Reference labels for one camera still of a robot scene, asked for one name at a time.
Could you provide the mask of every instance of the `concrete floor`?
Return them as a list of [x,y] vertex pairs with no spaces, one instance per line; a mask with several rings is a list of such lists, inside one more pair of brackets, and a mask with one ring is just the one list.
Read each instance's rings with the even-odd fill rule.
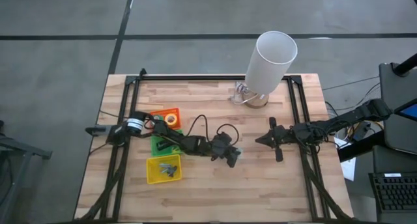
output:
[[[125,4],[0,0],[0,35],[116,35]],[[416,11],[413,0],[134,0],[126,34],[413,33]],[[296,42],[299,55],[289,72],[316,72],[323,88],[377,76],[379,63],[401,62],[417,51],[417,38]],[[243,73],[254,44],[124,41],[115,73],[137,74],[141,68],[152,74]],[[0,119],[6,122],[5,133],[53,150],[50,161],[34,160],[13,223],[71,220],[91,143],[83,129],[96,120],[114,47],[113,40],[0,40]],[[334,107],[347,107],[377,80],[324,95]],[[355,216],[372,220],[375,204],[358,192],[366,182],[356,179],[348,189]]]

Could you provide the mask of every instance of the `keyboard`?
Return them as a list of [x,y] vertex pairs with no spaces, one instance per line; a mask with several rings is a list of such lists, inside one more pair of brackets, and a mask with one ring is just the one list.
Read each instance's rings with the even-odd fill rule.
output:
[[370,173],[369,179],[381,212],[417,212],[417,172]]

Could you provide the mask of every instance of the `orange tray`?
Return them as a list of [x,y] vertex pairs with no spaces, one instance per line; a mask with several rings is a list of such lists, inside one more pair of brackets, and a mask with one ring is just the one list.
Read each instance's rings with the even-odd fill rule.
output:
[[173,109],[165,109],[165,110],[158,110],[158,111],[151,111],[151,115],[161,115],[164,119],[165,116],[168,114],[175,114],[177,116],[177,123],[175,123],[172,126],[169,126],[173,130],[179,130],[181,129],[181,118],[180,118],[180,109],[173,108]]

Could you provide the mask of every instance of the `desk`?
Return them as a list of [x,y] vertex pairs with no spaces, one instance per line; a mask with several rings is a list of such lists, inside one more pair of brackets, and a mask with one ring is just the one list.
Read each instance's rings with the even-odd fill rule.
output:
[[[109,76],[102,111],[118,115],[125,77]],[[327,119],[318,75],[302,74],[302,81],[311,120]],[[182,180],[148,185],[145,161],[151,156],[150,139],[132,138],[119,221],[311,220],[298,146],[283,145],[284,161],[277,163],[275,153],[269,147],[254,141],[267,133],[269,117],[276,117],[278,124],[286,128],[294,124],[288,85],[278,85],[271,93],[268,105],[262,109],[232,104],[228,99],[234,85],[234,81],[140,82],[136,109],[152,111],[178,107],[185,132],[196,116],[205,114],[210,138],[221,124],[233,124],[241,135],[236,147],[242,148],[243,154],[232,169],[225,160],[210,161],[208,157],[182,155]],[[116,122],[117,118],[102,113],[98,118],[99,124]],[[223,131],[235,137],[233,129],[224,128]],[[205,134],[203,121],[197,121],[193,134]],[[103,145],[105,140],[105,137],[94,138],[92,149]],[[108,146],[90,156],[75,217],[85,214],[104,189],[110,154],[111,147]],[[352,216],[335,146],[322,144],[319,160],[326,189],[343,211]],[[320,210],[317,191],[315,199]]]

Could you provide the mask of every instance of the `yellow tray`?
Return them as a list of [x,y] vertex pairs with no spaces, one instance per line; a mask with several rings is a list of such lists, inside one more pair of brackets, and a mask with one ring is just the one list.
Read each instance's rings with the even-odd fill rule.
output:
[[[161,173],[160,163],[177,166],[174,177],[168,176],[167,173]],[[182,178],[180,155],[161,156],[146,159],[146,178],[148,184],[157,184],[161,182],[172,182]]]

